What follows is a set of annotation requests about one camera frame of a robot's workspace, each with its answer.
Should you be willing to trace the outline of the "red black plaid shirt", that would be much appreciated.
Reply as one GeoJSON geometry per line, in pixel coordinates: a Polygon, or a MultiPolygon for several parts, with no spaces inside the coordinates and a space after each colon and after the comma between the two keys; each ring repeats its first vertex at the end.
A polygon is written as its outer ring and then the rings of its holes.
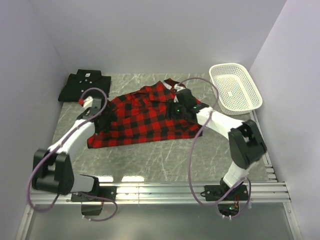
{"type": "Polygon", "coordinates": [[[168,119],[167,101],[176,96],[177,81],[168,78],[141,89],[115,97],[107,111],[117,119],[106,130],[87,140],[90,149],[147,142],[192,139],[200,125],[184,119],[168,119]]]}

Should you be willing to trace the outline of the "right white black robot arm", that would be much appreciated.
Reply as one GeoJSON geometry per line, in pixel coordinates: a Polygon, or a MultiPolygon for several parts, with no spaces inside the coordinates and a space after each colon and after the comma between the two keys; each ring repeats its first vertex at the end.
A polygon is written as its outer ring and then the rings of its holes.
{"type": "Polygon", "coordinates": [[[220,182],[220,194],[226,200],[231,200],[238,194],[237,183],[245,179],[250,168],[267,152],[255,121],[241,121],[222,114],[205,103],[197,103],[188,88],[179,87],[175,90],[174,100],[167,102],[167,117],[200,125],[197,136],[204,128],[209,128],[228,140],[232,162],[220,182]]]}

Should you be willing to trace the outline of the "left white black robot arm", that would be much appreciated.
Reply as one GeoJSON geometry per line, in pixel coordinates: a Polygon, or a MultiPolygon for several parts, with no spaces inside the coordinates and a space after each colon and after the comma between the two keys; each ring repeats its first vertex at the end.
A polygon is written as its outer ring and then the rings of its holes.
{"type": "Polygon", "coordinates": [[[48,149],[38,149],[33,156],[31,187],[57,195],[83,192],[89,201],[101,195],[99,179],[95,176],[74,174],[73,160],[77,152],[94,134],[116,121],[114,112],[105,107],[105,100],[94,98],[77,118],[71,129],[48,149]]]}

